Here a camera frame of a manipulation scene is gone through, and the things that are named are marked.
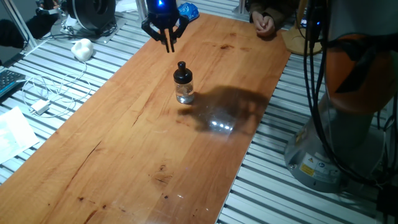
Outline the person's right hand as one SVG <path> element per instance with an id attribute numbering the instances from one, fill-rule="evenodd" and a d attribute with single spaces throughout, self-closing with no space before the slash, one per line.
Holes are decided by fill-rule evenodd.
<path id="1" fill-rule="evenodd" d="M 252 22 L 257 31 L 264 29 L 264 16 L 257 11 L 253 11 L 251 14 Z"/>

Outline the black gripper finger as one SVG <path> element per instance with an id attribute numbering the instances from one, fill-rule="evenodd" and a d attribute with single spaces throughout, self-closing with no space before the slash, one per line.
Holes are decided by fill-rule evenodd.
<path id="1" fill-rule="evenodd" d="M 150 26 L 150 24 L 151 24 L 151 22 L 150 22 L 149 18 L 145 19 L 141 24 L 142 30 L 145 31 L 149 36 L 151 36 L 155 41 L 160 41 L 162 44 L 164 44 L 167 53 L 169 53 L 170 49 L 169 49 L 169 45 L 167 42 L 167 37 L 165 35 L 165 31 L 160 30 L 159 32 L 157 32 Z"/>
<path id="2" fill-rule="evenodd" d="M 172 28 L 169 29 L 169 36 L 170 36 L 170 48 L 172 52 L 175 52 L 174 48 L 174 43 L 177 42 L 178 38 L 181 38 L 182 34 L 185 32 L 185 29 L 187 28 L 189 24 L 189 19 L 187 16 L 180 15 L 178 18 L 179 26 L 178 28 L 173 31 Z"/>

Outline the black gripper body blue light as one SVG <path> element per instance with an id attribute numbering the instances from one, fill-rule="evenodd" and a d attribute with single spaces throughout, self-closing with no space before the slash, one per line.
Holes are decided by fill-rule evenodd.
<path id="1" fill-rule="evenodd" d="M 147 18 L 159 30 L 174 27 L 180 16 L 176 0 L 147 0 Z"/>

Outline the person's left hand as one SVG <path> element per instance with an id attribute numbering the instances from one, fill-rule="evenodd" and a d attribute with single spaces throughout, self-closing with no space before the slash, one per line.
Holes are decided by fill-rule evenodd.
<path id="1" fill-rule="evenodd" d="M 257 30 L 257 34 L 260 37 L 271 36 L 275 32 L 275 24 L 271 16 L 265 16 L 261 23 L 261 28 Z"/>

